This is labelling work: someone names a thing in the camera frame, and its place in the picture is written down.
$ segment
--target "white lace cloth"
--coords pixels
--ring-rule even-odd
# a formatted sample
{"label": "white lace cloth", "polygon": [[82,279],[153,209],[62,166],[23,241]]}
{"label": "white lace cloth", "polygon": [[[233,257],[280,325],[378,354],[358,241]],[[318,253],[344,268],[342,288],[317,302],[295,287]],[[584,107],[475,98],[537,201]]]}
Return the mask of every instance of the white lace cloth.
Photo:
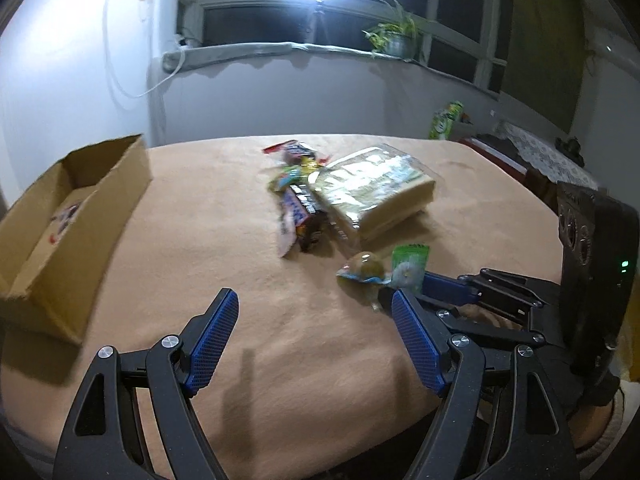
{"label": "white lace cloth", "polygon": [[576,186],[599,188],[596,180],[583,168],[566,158],[551,144],[522,128],[501,121],[494,129],[494,136],[510,140],[520,156],[553,183],[569,182]]}

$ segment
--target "brown tablecloth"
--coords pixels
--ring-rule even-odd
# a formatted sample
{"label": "brown tablecloth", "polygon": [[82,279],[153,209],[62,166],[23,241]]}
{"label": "brown tablecloth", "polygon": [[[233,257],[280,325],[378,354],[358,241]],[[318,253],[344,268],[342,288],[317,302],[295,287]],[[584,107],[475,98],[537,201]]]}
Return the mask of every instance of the brown tablecloth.
{"label": "brown tablecloth", "polygon": [[[370,136],[305,136],[346,155],[388,142],[438,175],[436,199],[368,250],[387,261],[402,242],[431,246],[428,269],[448,276],[492,267],[557,281],[557,219],[527,189],[466,146]],[[415,423],[437,404],[420,384],[393,321],[337,283],[344,257],[276,255],[278,206],[267,192],[277,137],[218,139],[150,150],[154,180],[134,211],[76,351],[7,335],[1,395],[13,424],[57,446],[79,382],[105,344],[148,348],[179,333],[228,286],[240,316],[211,384],[193,401],[232,480],[295,479],[327,469]],[[146,437],[169,476],[148,394]]]}

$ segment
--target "brown cardboard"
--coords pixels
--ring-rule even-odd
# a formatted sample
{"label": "brown cardboard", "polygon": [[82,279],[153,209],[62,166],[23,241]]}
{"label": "brown cardboard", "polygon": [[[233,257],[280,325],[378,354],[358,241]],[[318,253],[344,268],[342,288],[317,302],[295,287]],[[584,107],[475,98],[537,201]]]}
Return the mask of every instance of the brown cardboard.
{"label": "brown cardboard", "polygon": [[[150,181],[140,136],[81,148],[49,168],[0,222],[0,317],[80,344],[111,253]],[[80,201],[59,234],[53,217]]]}

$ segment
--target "green curtain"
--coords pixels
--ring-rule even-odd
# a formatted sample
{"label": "green curtain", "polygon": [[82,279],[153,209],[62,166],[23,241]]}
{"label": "green curtain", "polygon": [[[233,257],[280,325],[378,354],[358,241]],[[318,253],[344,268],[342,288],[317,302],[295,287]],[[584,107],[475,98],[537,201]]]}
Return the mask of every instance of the green curtain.
{"label": "green curtain", "polygon": [[580,0],[513,0],[503,92],[568,133],[585,58]]}

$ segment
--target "metal bolt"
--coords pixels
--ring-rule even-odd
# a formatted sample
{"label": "metal bolt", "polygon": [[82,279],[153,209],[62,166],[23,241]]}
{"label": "metal bolt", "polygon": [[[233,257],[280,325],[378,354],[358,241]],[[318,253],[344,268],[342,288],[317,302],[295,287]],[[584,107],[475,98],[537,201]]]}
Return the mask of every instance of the metal bolt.
{"label": "metal bolt", "polygon": [[164,346],[165,348],[173,348],[179,342],[180,340],[178,339],[177,335],[168,335],[167,337],[162,339],[162,346]]}
{"label": "metal bolt", "polygon": [[451,342],[458,348],[462,348],[469,344],[469,338],[463,334],[456,334],[451,338]]}
{"label": "metal bolt", "polygon": [[520,345],[518,346],[518,354],[520,354],[522,357],[532,357],[533,350],[530,346]]}
{"label": "metal bolt", "polygon": [[98,357],[100,359],[106,359],[107,357],[111,357],[113,355],[113,347],[111,346],[103,346],[98,350]]}

